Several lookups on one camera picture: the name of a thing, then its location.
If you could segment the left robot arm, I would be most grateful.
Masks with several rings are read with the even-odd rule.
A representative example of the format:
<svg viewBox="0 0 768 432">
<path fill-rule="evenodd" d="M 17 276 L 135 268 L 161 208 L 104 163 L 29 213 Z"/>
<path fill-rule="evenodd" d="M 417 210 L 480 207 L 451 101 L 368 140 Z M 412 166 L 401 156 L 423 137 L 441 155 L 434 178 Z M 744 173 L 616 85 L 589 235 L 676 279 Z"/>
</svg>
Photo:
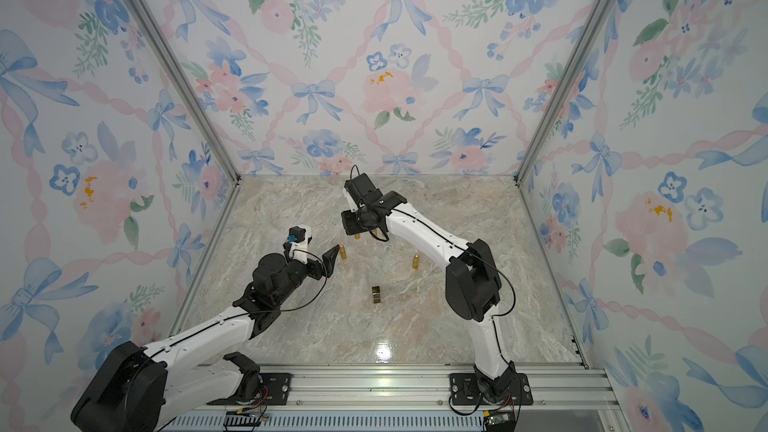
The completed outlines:
<svg viewBox="0 0 768 432">
<path fill-rule="evenodd" d="M 117 346 L 73 407 L 81 431 L 159 431 L 178 416 L 218 400 L 260 402 L 259 365 L 235 346 L 265 332 L 308 279 L 327 281 L 339 255 L 291 243 L 263 256 L 243 295 L 213 318 L 167 339 Z"/>
</svg>

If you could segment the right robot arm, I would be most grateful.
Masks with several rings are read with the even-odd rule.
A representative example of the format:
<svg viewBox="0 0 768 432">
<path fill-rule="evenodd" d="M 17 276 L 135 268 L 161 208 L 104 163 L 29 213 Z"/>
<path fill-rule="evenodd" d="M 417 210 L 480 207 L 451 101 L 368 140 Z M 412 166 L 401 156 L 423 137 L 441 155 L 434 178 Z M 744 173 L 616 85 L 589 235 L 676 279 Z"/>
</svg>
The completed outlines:
<svg viewBox="0 0 768 432">
<path fill-rule="evenodd" d="M 347 182 L 344 196 L 350 206 L 341 213 L 346 234 L 378 229 L 386 238 L 394 235 L 406 240 L 444 269 L 446 302 L 467 323 L 483 398 L 490 403 L 510 399 L 516 370 L 507 359 L 499 325 L 502 273 L 488 244 L 448 232 L 394 191 L 383 194 L 373 189 L 363 195 Z"/>
</svg>

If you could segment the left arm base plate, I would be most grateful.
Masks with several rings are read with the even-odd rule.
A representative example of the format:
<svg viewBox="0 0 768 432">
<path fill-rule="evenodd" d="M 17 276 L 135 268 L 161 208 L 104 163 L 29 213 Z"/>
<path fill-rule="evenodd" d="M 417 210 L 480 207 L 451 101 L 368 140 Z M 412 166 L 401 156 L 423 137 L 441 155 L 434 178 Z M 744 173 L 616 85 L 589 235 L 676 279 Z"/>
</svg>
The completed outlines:
<svg viewBox="0 0 768 432">
<path fill-rule="evenodd" d="M 292 378 L 290 373 L 251 375 L 241 379 L 232 394 L 208 402 L 208 405 L 284 406 L 288 402 Z"/>
</svg>

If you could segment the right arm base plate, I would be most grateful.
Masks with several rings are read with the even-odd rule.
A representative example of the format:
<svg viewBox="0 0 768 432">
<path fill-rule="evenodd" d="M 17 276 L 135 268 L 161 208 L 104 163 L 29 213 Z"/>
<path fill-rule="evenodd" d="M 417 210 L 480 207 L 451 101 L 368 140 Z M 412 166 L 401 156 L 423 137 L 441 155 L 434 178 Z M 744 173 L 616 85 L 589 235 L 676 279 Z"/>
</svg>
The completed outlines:
<svg viewBox="0 0 768 432">
<path fill-rule="evenodd" d="M 517 372 L 496 379 L 478 373 L 453 373 L 449 375 L 449 391 L 454 406 L 534 403 L 528 377 Z"/>
</svg>

